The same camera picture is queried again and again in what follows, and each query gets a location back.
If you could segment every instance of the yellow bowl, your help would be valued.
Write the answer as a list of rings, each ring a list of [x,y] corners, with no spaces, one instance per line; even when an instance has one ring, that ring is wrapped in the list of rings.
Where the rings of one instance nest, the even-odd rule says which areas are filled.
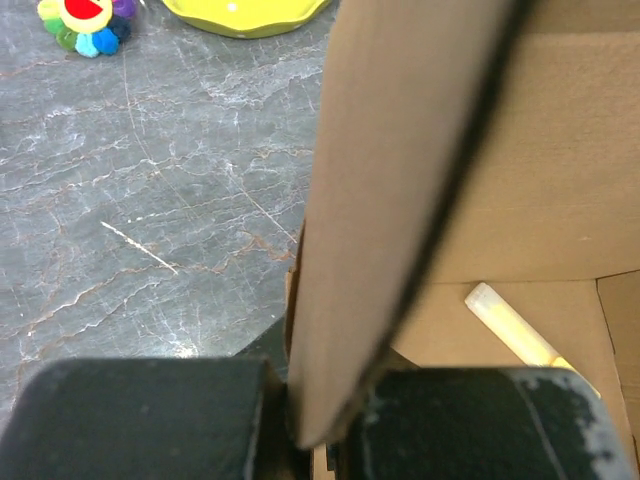
[[[234,38],[290,32],[311,20],[331,0],[162,0],[196,28]]]

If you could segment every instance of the cardboard box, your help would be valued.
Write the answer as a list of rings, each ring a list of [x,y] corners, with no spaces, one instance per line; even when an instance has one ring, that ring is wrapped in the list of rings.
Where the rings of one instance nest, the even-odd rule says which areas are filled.
[[[520,365],[464,305],[486,281],[637,462],[640,4],[540,2],[509,49],[524,3],[342,2],[288,306],[301,446],[344,432],[401,324],[421,365]]]

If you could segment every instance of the gray marble surface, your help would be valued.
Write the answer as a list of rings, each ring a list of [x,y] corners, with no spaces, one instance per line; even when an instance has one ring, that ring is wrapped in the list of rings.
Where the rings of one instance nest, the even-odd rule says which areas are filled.
[[[335,7],[243,41],[146,0],[90,60],[0,4],[1,429],[46,362],[234,354],[282,314]]]

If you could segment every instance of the red mouth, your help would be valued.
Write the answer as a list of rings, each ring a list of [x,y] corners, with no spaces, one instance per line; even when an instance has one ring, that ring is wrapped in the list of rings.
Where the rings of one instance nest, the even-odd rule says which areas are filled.
[[[88,20],[102,12],[102,7],[91,0],[64,0],[64,6],[72,17]]]

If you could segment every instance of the flower toy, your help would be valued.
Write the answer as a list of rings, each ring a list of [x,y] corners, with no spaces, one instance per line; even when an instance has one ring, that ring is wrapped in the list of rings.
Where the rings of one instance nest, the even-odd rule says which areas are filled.
[[[135,0],[41,0],[38,16],[58,44],[94,58],[113,55],[131,35]]]

